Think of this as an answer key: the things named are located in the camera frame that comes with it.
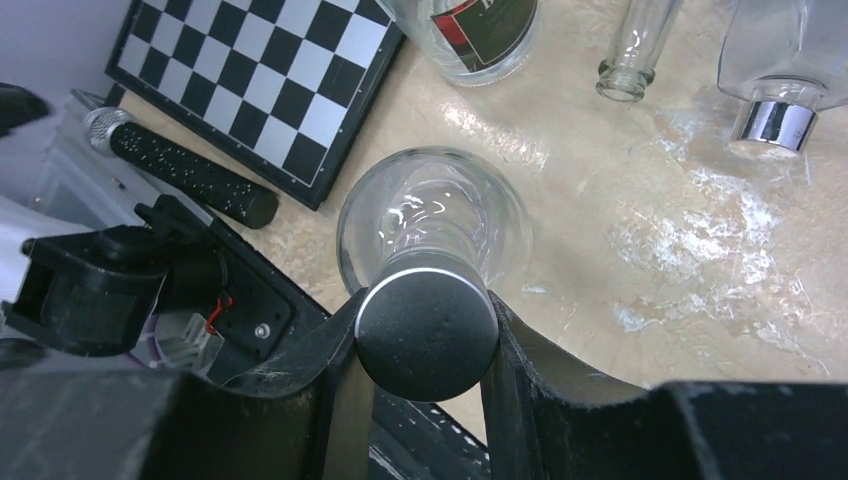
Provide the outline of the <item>clear bottle silver cap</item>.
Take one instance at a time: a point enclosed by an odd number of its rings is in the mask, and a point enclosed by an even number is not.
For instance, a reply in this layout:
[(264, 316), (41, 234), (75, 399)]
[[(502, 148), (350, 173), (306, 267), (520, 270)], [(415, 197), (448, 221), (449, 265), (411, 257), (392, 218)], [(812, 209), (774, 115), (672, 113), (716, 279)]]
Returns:
[(378, 5), (447, 81), (464, 87), (512, 74), (533, 47), (538, 0), (380, 0)]

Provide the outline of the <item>blue square glass bottle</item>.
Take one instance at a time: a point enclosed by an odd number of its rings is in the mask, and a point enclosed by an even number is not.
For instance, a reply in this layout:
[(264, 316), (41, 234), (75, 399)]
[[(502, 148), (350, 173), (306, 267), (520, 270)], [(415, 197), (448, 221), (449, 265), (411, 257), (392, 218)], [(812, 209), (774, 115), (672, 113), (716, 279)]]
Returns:
[(747, 159), (801, 155), (821, 112), (847, 102), (847, 3), (740, 1), (719, 90), (742, 101), (727, 146)]

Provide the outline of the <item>clear wine bottle dark label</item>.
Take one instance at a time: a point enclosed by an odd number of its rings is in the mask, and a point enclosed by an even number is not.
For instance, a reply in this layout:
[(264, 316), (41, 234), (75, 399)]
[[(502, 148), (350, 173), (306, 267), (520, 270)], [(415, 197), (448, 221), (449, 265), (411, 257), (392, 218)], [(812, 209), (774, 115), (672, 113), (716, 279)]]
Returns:
[(606, 57), (598, 66), (596, 92), (616, 102), (641, 101), (683, 2), (626, 1)]

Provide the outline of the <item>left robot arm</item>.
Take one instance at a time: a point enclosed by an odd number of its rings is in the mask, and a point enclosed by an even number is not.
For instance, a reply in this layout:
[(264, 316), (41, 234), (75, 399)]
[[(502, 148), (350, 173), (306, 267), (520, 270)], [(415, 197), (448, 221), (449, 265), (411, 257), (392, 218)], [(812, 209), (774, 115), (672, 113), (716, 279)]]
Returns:
[[(5, 479), (364, 479), (374, 388), (330, 314), (226, 223), (176, 194), (137, 225), (28, 235), (2, 307)], [(206, 373), (42, 371), (41, 351), (129, 353), (165, 315), (225, 337)]]

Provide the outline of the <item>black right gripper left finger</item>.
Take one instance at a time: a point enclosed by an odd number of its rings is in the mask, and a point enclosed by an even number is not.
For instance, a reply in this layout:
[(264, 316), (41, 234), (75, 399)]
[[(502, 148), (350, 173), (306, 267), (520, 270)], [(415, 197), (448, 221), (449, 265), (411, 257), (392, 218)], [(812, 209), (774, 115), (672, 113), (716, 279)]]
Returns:
[(364, 293), (216, 385), (163, 370), (5, 372), (5, 479), (363, 479), (371, 383), (356, 357)]

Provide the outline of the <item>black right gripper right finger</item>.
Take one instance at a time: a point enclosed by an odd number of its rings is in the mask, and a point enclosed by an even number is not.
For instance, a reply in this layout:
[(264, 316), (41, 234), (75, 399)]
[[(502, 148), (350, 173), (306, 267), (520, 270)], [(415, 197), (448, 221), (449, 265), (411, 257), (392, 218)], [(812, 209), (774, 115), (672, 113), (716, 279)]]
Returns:
[(839, 383), (671, 381), (602, 373), (493, 302), (481, 391), (496, 479), (843, 479)]

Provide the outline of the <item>clear round bottle white cap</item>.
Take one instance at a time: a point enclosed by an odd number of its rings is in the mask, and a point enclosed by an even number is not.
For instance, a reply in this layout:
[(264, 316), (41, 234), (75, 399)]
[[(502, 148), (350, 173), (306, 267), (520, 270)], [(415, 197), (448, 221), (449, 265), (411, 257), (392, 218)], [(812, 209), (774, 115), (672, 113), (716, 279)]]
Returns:
[(392, 395), (441, 402), (488, 371), (499, 343), (490, 295), (520, 284), (533, 230), (519, 193), (489, 161), (423, 146), (355, 183), (336, 248), (346, 289), (364, 296), (354, 335), (366, 373)]

